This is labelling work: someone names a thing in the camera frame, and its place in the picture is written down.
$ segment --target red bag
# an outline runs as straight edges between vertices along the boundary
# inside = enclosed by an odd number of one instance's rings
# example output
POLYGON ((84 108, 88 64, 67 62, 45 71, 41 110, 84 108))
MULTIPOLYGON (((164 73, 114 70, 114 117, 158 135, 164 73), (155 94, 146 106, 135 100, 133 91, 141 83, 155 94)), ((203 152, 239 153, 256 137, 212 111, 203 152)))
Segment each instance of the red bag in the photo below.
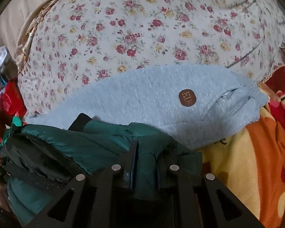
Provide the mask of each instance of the red bag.
POLYGON ((26 111, 16 82, 8 82, 6 87, 0 91, 0 122, 10 126, 16 113, 23 118, 26 111))

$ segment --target floral bedsheet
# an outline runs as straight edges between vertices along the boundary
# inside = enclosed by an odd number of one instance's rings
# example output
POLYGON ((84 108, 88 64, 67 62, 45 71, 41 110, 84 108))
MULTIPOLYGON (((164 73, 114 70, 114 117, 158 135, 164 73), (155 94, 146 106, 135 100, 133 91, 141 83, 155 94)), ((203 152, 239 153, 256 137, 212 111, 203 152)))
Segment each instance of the floral bedsheet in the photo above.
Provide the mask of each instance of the floral bedsheet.
POLYGON ((29 112, 115 74, 219 64, 261 81, 282 64, 274 0, 59 0, 38 25, 19 88, 29 112))

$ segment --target green puffer jacket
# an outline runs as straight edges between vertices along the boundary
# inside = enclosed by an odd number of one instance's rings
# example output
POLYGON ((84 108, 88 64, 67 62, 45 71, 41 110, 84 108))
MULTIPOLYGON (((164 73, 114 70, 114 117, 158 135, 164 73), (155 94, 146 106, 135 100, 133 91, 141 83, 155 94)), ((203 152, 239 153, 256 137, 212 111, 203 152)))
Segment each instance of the green puffer jacket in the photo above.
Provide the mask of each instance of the green puffer jacket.
MULTIPOLYGON (((71 157, 87 174, 93 174, 97 170, 117 164, 119 156, 129 150, 132 140, 137 140, 139 145, 135 189, 132 196, 134 199, 155 201, 159 198, 155 176, 157 159, 162 152, 175 158, 178 165, 188 173, 200 175, 201 153, 192 152, 171 136, 141 123, 113 125, 90 120, 80 131, 62 130, 44 125, 26 125, 19 127, 11 137, 7 138, 0 155, 4 162, 6 158, 15 159, 16 157, 11 155, 17 154, 18 159, 12 163, 29 169, 32 173, 40 174, 41 170, 46 172, 43 169, 44 165, 50 165, 49 169, 55 167, 55 159, 52 156, 44 163, 42 151, 46 149, 44 144, 40 144, 42 141, 63 155, 71 157)), ((47 175, 51 179, 51 174, 48 172, 41 175, 47 175)), ((61 178, 55 180, 63 182, 72 178, 64 172, 60 175, 61 178)), ((26 226, 52 198, 49 194, 13 176, 8 179, 8 194, 12 209, 22 226, 26 226)))

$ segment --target triangular cutout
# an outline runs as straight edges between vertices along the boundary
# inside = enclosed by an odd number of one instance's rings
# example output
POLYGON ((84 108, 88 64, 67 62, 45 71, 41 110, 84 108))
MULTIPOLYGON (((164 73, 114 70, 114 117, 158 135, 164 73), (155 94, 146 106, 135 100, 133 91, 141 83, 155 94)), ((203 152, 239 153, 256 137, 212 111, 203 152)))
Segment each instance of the triangular cutout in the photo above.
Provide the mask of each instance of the triangular cutout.
POLYGON ((49 217, 63 222, 66 219, 73 196, 74 190, 70 189, 67 191, 57 204, 48 212, 49 217))
POLYGON ((236 205, 227 196, 225 196, 221 190, 217 189, 216 194, 221 204, 224 217, 227 221, 231 221, 242 216, 241 210, 238 209, 236 205))

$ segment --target fleece blanket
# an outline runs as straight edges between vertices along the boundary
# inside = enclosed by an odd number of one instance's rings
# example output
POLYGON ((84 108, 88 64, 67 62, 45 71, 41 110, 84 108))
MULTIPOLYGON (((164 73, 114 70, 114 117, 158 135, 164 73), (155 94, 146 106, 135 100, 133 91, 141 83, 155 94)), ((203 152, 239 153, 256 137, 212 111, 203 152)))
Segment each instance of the fleece blanket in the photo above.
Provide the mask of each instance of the fleece blanket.
POLYGON ((156 66, 90 84, 49 115, 26 122, 67 129, 85 113, 112 124, 148 124, 196 149, 257 121, 267 101, 251 80, 222 66, 156 66), (182 92, 188 89, 191 94, 182 92))
POLYGON ((270 97, 260 120, 203 147, 203 173, 216 175, 266 228, 285 224, 285 92, 270 97))

